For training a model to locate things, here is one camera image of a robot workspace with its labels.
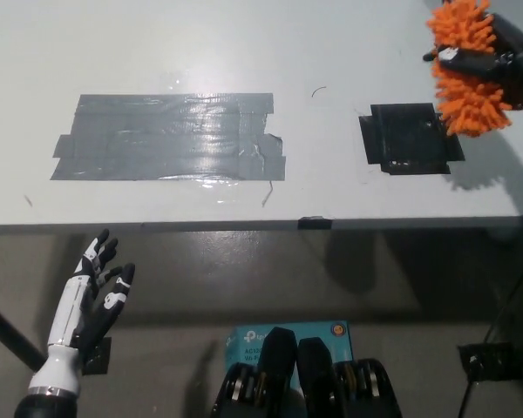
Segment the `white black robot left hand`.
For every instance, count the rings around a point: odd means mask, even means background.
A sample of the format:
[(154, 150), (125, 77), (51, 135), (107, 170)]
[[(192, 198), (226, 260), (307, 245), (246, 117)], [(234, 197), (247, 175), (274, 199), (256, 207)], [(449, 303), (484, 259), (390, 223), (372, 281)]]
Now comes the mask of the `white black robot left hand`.
[(47, 344), (93, 350), (117, 320), (132, 287), (135, 265), (109, 268), (119, 241), (105, 229), (84, 250), (66, 281)]

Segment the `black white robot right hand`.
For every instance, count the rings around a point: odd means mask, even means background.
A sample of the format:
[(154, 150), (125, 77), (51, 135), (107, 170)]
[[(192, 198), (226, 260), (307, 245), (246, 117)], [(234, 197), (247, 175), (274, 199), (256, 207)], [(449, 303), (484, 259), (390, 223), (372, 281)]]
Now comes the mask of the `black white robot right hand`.
[(480, 16), (492, 19), (488, 24), (495, 36), (492, 52), (443, 43), (426, 53), (423, 60), (437, 60), (442, 70), (458, 76), (502, 85), (509, 104), (523, 110), (523, 31), (499, 14)]

